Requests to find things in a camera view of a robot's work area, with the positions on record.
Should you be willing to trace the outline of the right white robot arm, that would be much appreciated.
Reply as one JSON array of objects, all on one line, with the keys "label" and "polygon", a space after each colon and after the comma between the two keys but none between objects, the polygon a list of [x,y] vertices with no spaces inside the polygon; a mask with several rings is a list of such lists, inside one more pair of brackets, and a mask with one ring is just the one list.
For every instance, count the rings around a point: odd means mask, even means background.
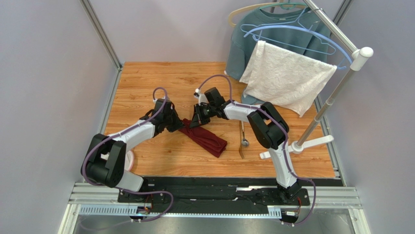
[{"label": "right white robot arm", "polygon": [[287,150],[289,127],[276,108],[269,102],[248,105],[225,100],[215,87],[204,93],[196,89],[194,96],[198,103],[194,105],[190,127],[208,124],[211,117],[249,123],[257,141],[267,149],[272,159],[278,186],[276,197],[283,203],[294,199],[301,186]]}]

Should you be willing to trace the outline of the dark red cloth napkin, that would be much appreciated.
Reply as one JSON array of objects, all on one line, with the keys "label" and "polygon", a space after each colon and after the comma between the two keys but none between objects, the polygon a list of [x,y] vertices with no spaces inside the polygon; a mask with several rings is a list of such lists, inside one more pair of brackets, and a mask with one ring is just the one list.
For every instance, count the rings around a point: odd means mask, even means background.
[{"label": "dark red cloth napkin", "polygon": [[210,154],[216,158],[219,158],[225,151],[227,147],[227,141],[202,127],[190,128],[189,125],[191,124],[191,121],[186,118],[183,119],[183,123],[185,127],[179,131],[188,136],[191,140],[208,151]]}]

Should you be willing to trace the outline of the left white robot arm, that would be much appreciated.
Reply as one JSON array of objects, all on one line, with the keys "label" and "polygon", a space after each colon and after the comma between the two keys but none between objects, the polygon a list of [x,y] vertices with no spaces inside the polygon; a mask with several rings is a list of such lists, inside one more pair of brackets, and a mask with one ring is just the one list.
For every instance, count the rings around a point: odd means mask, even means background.
[{"label": "left white robot arm", "polygon": [[108,136],[96,134],[91,140],[81,166],[81,174],[93,185],[139,192],[144,178],[125,168],[127,152],[140,143],[156,137],[164,130],[175,132],[184,126],[173,102],[158,99],[154,109],[127,129]]}]

